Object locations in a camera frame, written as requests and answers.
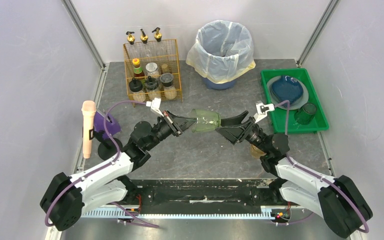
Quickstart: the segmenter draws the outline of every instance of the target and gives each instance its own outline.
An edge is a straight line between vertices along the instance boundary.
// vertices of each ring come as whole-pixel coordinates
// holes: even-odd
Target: condiment bottle
[[[170,67],[168,64],[164,63],[161,65],[161,70],[162,70],[162,73],[165,74],[165,73],[171,73],[170,71]]]
[[[155,43],[155,53],[156,53],[156,56],[159,57],[158,58],[158,61],[160,62],[166,62],[168,61],[168,57],[167,57],[167,50],[166,50],[166,46],[164,46],[164,42],[162,41],[162,37],[163,35],[160,33],[160,30],[161,28],[159,27],[156,27],[152,32],[155,33],[154,34],[154,38],[156,40],[156,43]]]
[[[156,77],[160,75],[160,71],[158,70],[158,65],[155,62],[148,63],[145,66],[145,70],[146,70],[147,76]],[[161,89],[163,86],[161,85],[161,82],[159,80],[157,81],[158,81],[158,87]]]
[[[138,58],[135,58],[131,62],[133,63],[133,75],[136,78],[145,77],[145,73],[141,67],[141,61]]]
[[[148,46],[148,36],[145,34],[142,28],[140,29],[140,31],[142,32],[142,35],[140,36],[140,40],[143,43],[143,48],[141,49],[142,58],[149,58],[146,60],[148,62],[148,61],[151,61],[150,58],[152,58],[154,54],[150,46]]]
[[[133,93],[133,99],[135,101],[145,102],[146,96],[144,92],[144,86],[142,85],[141,81],[136,80],[136,78],[133,77],[128,83],[128,88]]]
[[[134,33],[135,33],[134,31],[127,31],[126,32],[127,41],[130,44],[130,45],[127,45],[127,53],[128,53],[129,59],[135,59],[135,58],[141,57],[138,53],[138,50],[136,49],[135,36],[132,35]]]
[[[177,91],[174,85],[175,76],[173,74],[167,72],[163,73],[159,78],[161,80],[162,85],[164,86],[164,96],[168,100],[172,100],[176,98]]]
[[[157,80],[151,76],[145,82],[146,91],[148,92],[149,100],[152,101],[155,98],[161,98],[160,89],[158,88]]]

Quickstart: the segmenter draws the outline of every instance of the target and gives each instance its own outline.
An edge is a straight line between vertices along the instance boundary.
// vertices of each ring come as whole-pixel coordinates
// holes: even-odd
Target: glass jar
[[[168,64],[164,63],[161,65],[161,70],[162,70],[162,73],[165,74],[165,73],[171,73],[170,71],[170,67]]]
[[[164,96],[168,100],[173,100],[176,98],[178,92],[176,91],[176,87],[174,85],[175,76],[173,74],[167,72],[163,73],[159,77],[162,86],[164,87]]]
[[[265,156],[266,153],[258,149],[256,146],[251,144],[251,156],[255,159],[260,159],[260,157]]]
[[[145,102],[146,96],[142,82],[136,78],[132,78],[128,83],[128,88],[133,93],[133,99],[138,102]]]
[[[152,101],[155,98],[161,98],[158,82],[155,78],[148,76],[145,82],[146,91],[148,92],[149,100]]]
[[[157,77],[161,74],[160,71],[158,70],[158,65],[155,62],[148,63],[145,66],[145,70],[146,70],[147,76]],[[163,86],[161,85],[161,81],[159,79],[157,79],[157,82],[158,82],[159,89],[162,89]]]

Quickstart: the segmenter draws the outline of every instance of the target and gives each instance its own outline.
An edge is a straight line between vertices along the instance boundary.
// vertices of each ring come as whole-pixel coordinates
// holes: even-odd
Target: beige microphone
[[[81,107],[83,112],[83,157],[88,159],[91,157],[92,140],[94,129],[94,117],[97,112],[97,106],[94,101],[84,101]]]

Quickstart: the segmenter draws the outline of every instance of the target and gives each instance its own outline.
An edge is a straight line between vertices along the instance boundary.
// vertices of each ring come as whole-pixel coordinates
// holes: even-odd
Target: trash bag
[[[253,39],[245,26],[216,20],[198,30],[186,63],[203,78],[224,84],[255,68],[253,54]]]

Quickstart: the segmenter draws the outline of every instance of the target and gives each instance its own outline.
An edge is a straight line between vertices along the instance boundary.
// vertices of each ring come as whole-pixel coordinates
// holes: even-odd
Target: green mug
[[[295,112],[293,118],[301,125],[308,125],[313,120],[317,112],[317,106],[311,102],[304,104],[298,111]]]

